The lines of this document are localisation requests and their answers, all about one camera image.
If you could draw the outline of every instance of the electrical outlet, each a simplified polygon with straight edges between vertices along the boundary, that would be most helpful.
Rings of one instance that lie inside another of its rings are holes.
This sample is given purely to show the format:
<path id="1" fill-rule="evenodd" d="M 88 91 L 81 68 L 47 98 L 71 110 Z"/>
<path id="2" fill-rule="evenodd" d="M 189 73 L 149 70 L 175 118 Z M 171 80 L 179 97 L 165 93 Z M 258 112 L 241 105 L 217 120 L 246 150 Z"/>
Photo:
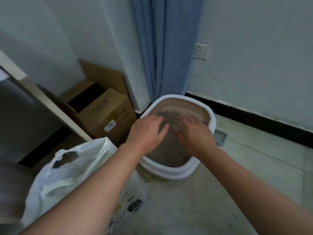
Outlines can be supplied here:
<path id="1" fill-rule="evenodd" d="M 206 60 L 208 57 L 208 44 L 196 43 L 194 48 L 194 58 Z"/>

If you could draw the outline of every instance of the plastic bag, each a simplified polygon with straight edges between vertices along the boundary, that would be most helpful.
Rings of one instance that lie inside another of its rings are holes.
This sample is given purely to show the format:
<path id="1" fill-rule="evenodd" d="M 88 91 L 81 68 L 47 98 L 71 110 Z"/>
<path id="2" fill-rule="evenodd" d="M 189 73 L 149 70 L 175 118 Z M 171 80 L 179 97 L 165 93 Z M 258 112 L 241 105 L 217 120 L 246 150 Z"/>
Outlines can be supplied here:
<path id="1" fill-rule="evenodd" d="M 38 173 L 29 190 L 21 219 L 23 225 L 28 226 L 66 197 L 116 150 L 108 138 L 98 138 L 69 150 L 59 150 L 53 160 Z M 134 170 L 114 209 L 108 234 L 115 232 L 128 217 L 137 212 L 149 189 L 150 184 L 143 182 Z"/>

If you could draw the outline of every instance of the forearm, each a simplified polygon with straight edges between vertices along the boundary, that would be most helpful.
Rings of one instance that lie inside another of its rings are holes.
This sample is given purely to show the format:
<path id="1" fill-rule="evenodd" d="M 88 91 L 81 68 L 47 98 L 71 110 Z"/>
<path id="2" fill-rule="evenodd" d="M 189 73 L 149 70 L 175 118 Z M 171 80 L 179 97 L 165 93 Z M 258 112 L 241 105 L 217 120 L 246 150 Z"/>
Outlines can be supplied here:
<path id="1" fill-rule="evenodd" d="M 103 234 L 141 155 L 127 144 L 23 234 Z"/>
<path id="2" fill-rule="evenodd" d="M 201 160 L 261 234 L 313 234 L 313 217 L 251 174 L 221 149 Z"/>

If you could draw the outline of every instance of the barcode sticker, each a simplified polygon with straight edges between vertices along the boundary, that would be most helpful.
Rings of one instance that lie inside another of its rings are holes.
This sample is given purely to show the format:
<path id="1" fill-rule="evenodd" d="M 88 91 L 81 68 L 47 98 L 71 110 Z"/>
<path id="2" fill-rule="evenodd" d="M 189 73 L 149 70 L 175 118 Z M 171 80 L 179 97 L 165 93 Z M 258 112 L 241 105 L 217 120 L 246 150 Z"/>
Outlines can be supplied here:
<path id="1" fill-rule="evenodd" d="M 114 126 L 116 126 L 116 123 L 114 122 L 114 120 L 111 120 L 111 122 L 108 123 L 108 125 L 104 127 L 104 131 L 108 133 L 110 132 L 111 129 L 114 128 Z"/>

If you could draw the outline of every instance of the blue curtain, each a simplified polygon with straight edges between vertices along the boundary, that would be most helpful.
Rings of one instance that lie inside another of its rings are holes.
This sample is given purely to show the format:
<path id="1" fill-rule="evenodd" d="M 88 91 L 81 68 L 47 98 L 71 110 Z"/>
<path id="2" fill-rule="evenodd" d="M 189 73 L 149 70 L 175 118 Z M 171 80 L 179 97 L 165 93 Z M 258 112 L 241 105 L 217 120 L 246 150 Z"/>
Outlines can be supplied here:
<path id="1" fill-rule="evenodd" d="M 203 0 L 133 0 L 152 101 L 185 94 Z"/>

